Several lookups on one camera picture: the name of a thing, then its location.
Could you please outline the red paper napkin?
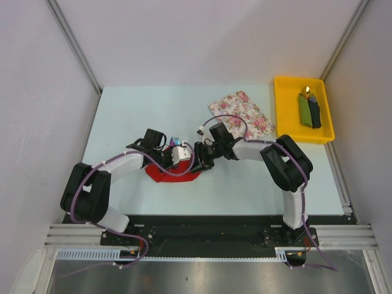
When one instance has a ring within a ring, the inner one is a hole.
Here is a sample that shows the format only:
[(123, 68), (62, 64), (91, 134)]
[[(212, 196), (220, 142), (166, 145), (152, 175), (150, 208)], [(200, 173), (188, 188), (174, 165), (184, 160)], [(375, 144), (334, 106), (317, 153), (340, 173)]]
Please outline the red paper napkin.
[(165, 170), (157, 162), (161, 150), (154, 150), (148, 153), (153, 159), (145, 158), (145, 172), (157, 183), (185, 183), (197, 179), (201, 172), (191, 172), (194, 164), (195, 156), (192, 152), (192, 157), (189, 160), (181, 161), (176, 168)]

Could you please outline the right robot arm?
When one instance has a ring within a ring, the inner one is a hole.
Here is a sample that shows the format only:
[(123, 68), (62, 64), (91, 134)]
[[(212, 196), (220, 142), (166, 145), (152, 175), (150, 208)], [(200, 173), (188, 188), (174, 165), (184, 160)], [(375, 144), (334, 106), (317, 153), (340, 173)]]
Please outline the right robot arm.
[(289, 135), (275, 141), (235, 138), (220, 122), (198, 134), (203, 140), (194, 144), (195, 159), (191, 173), (210, 170), (220, 157), (227, 160), (255, 160), (263, 162), (274, 183), (282, 190), (284, 214), (283, 240), (290, 246), (303, 239), (314, 242), (309, 230), (305, 190), (310, 181), (313, 164)]

